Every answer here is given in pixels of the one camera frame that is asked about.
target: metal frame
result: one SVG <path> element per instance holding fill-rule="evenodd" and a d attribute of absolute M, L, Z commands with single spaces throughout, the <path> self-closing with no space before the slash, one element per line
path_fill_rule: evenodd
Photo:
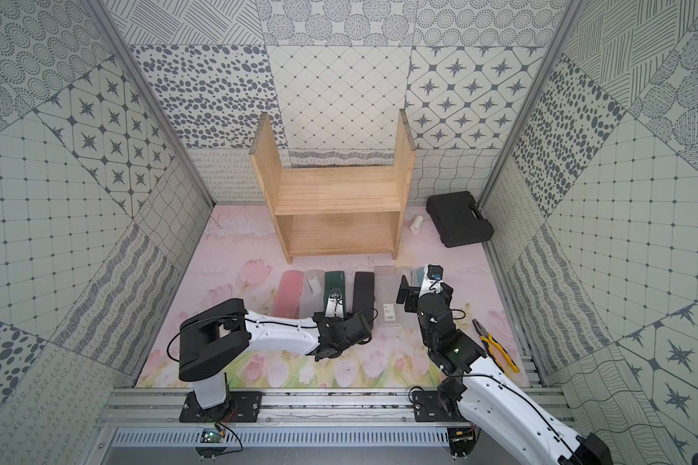
<path fill-rule="evenodd" d="M 576 26 L 576 23 L 581 16 L 584 7 L 586 6 L 587 0 L 572 0 L 567 5 L 566 10 L 563 12 L 561 21 L 556 28 L 556 33 L 554 35 L 553 41 L 549 45 L 546 55 L 543 57 L 543 66 L 533 81 L 533 86 L 530 88 L 530 92 L 525 98 L 525 103 L 522 105 L 522 110 L 514 121 L 514 126 L 510 133 L 509 138 L 504 143 L 501 155 L 499 159 L 494 164 L 491 177 L 484 186 L 484 189 L 479 197 L 479 207 L 483 210 L 484 216 L 486 214 L 485 207 L 486 203 L 491 197 L 491 192 L 496 186 L 496 182 L 499 181 L 501 176 L 504 163 L 509 158 L 511 152 L 514 150 L 517 141 L 520 140 L 522 131 L 525 130 L 529 120 L 530 114 L 535 109 L 540 95 L 543 93 L 543 88 L 546 86 L 546 82 L 551 75 L 551 72 L 558 63 L 563 49 L 567 45 L 569 36 L 572 30 Z M 532 356 L 533 363 L 535 364 L 537 370 L 541 373 L 541 383 L 547 386 L 548 381 L 545 379 L 546 371 L 545 365 L 540 360 L 538 353 L 532 350 L 534 346 L 530 342 L 531 334 L 524 329 L 522 321 L 520 319 L 520 313 L 517 311 L 517 301 L 513 298 L 512 287 L 510 285 L 509 279 L 507 278 L 506 271 L 504 270 L 499 260 L 499 255 L 496 253 L 496 247 L 494 247 L 491 241 L 483 243 L 484 252 L 486 253 L 486 258 L 491 265 L 491 274 L 493 275 L 494 282 L 496 283 L 496 288 L 499 290 L 499 296 L 504 304 L 504 311 L 507 313 L 510 325 L 513 331 L 517 335 L 516 341 L 519 342 L 519 349 L 522 353 L 527 353 Z"/>
<path fill-rule="evenodd" d="M 233 389 L 233 392 L 244 391 Z M 564 423 L 575 426 L 566 398 L 557 387 L 523 389 L 538 404 Z M 78 462 L 100 465 L 114 444 L 118 446 L 192 447 L 192 437 L 199 437 L 211 423 L 183 424 L 178 415 L 189 389 L 114 389 L 103 408 L 91 437 Z M 439 445 L 429 434 L 446 433 L 447 427 L 468 427 L 469 422 L 415 423 L 414 405 L 405 388 L 372 389 L 262 389 L 261 410 L 257 423 L 231 423 L 239 432 L 281 433 L 279 443 L 251 435 L 249 446 L 377 446 L 377 439 L 357 439 L 356 432 L 393 434 L 389 444 L 395 446 Z M 334 434 L 306 441 L 306 431 Z M 139 434 L 133 441 L 130 434 Z"/>
<path fill-rule="evenodd" d="M 496 289 L 499 291 L 499 296 L 502 299 L 502 304 L 504 305 L 504 312 L 506 312 L 509 318 L 509 324 L 512 326 L 517 338 L 515 341 L 519 341 L 521 346 L 521 352 L 530 355 L 532 362 L 535 364 L 535 368 L 540 375 L 540 384 L 543 386 L 548 386 L 548 379 L 546 379 L 546 368 L 540 357 L 531 348 L 534 346 L 531 342 L 530 332 L 526 331 L 522 326 L 522 320 L 520 318 L 520 313 L 518 312 L 519 307 L 517 306 L 517 300 L 514 298 L 512 293 L 512 286 L 507 278 L 507 273 L 502 267 L 502 262 L 499 260 L 499 254 L 496 253 L 496 248 L 493 246 L 491 241 L 483 243 L 484 253 L 491 265 L 491 275 L 493 276 L 494 283 L 496 283 Z"/>
<path fill-rule="evenodd" d="M 517 141 L 520 140 L 522 131 L 525 130 L 528 121 L 530 120 L 530 114 L 535 109 L 540 94 L 543 93 L 543 87 L 546 86 L 546 81 L 548 80 L 553 68 L 558 63 L 561 52 L 567 46 L 568 37 L 572 33 L 572 29 L 576 26 L 579 16 L 581 16 L 582 10 L 586 6 L 587 0 L 571 0 L 567 5 L 566 10 L 561 16 L 561 21 L 556 27 L 553 40 L 546 51 L 546 55 L 543 57 L 543 64 L 540 66 L 538 73 L 533 80 L 532 86 L 530 86 L 530 92 L 528 92 L 527 97 L 525 97 L 525 103 L 522 105 L 519 115 L 514 121 L 512 126 L 512 131 L 509 133 L 507 141 L 502 147 L 501 155 L 496 161 L 493 167 L 491 176 L 488 182 L 481 192 L 479 197 L 479 207 L 484 209 L 486 202 L 488 201 L 491 191 L 493 191 L 494 184 L 499 180 L 499 176 L 502 173 L 502 168 L 504 162 L 509 157 L 509 154 L 514 149 Z"/>
<path fill-rule="evenodd" d="M 186 147 L 184 147 L 184 144 L 178 139 L 176 130 L 165 115 L 158 98 L 152 93 L 152 90 L 150 90 L 147 79 L 142 74 L 142 70 L 140 70 L 137 61 L 131 55 L 130 46 L 124 41 L 116 28 L 112 14 L 109 13 L 106 5 L 104 5 L 101 0 L 81 0 L 81 2 L 85 6 L 88 14 L 93 18 L 93 22 L 95 22 L 98 27 L 98 31 L 103 36 L 103 39 L 105 39 L 106 43 L 112 49 L 114 57 L 121 61 L 125 71 L 128 71 L 127 77 L 140 91 L 140 97 L 147 111 L 152 113 L 152 118 L 160 126 L 166 141 L 170 144 L 176 156 L 178 156 L 178 161 L 194 181 L 196 190 L 204 196 L 210 208 L 214 207 L 214 197 L 210 194 L 209 190 L 207 190 L 206 184 L 202 181 L 202 177 L 191 162 Z"/>

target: barcode label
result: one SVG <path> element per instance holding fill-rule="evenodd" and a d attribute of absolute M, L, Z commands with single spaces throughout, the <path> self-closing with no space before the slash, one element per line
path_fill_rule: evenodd
<path fill-rule="evenodd" d="M 395 321 L 395 307 L 392 303 L 383 303 L 382 312 L 385 314 L 385 321 Z"/>

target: vented metal plate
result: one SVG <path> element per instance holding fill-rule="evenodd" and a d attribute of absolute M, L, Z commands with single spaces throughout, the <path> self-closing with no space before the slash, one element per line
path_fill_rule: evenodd
<path fill-rule="evenodd" d="M 264 429 L 258 426 L 233 426 L 243 447 L 439 447 L 447 446 L 447 428 L 437 426 L 394 427 L 309 427 L 284 426 Z M 119 428 L 114 435 L 114 447 L 182 447 L 200 444 L 205 428 Z M 237 446 L 227 433 L 222 443 L 210 447 Z"/>

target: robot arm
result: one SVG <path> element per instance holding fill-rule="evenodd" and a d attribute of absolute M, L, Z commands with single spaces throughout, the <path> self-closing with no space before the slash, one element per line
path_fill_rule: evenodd
<path fill-rule="evenodd" d="M 612 465 L 610 451 L 595 434 L 580 436 L 556 420 L 503 375 L 493 358 L 456 328 L 449 307 L 453 288 L 442 281 L 442 267 L 428 265 L 420 287 L 403 278 L 397 302 L 418 316 L 428 355 L 447 378 L 437 387 L 449 418 L 481 426 L 523 464 Z M 181 324 L 178 377 L 191 382 L 207 417 L 224 418 L 229 409 L 223 369 L 249 350 L 288 350 L 336 358 L 371 337 L 364 316 L 292 320 L 245 310 L 230 299 Z"/>
<path fill-rule="evenodd" d="M 358 313 L 347 318 L 316 313 L 311 319 L 282 319 L 247 311 L 239 298 L 184 321 L 179 334 L 178 378 L 191 382 L 205 412 L 226 403 L 228 388 L 223 369 L 243 352 L 287 350 L 312 355 L 318 361 L 336 358 L 371 337 L 368 322 Z M 211 416 L 221 417 L 217 411 Z"/>
<path fill-rule="evenodd" d="M 442 281 L 442 271 L 427 266 L 418 288 L 403 278 L 397 302 L 417 313 L 429 358 L 447 375 L 437 392 L 450 418 L 462 416 L 480 426 L 523 464 L 612 465 L 610 451 L 595 434 L 584 438 L 553 418 L 456 328 L 449 308 L 453 288 Z"/>

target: frosted plastic case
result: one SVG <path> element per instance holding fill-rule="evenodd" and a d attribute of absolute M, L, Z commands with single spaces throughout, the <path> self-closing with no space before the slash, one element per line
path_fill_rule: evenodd
<path fill-rule="evenodd" d="M 398 296 L 398 286 L 395 284 L 395 267 L 375 266 L 375 327 L 399 327 L 395 300 Z"/>
<path fill-rule="evenodd" d="M 303 273 L 303 286 L 300 293 L 301 319 L 313 317 L 313 313 L 322 312 L 323 287 L 326 273 L 322 269 L 309 269 Z"/>

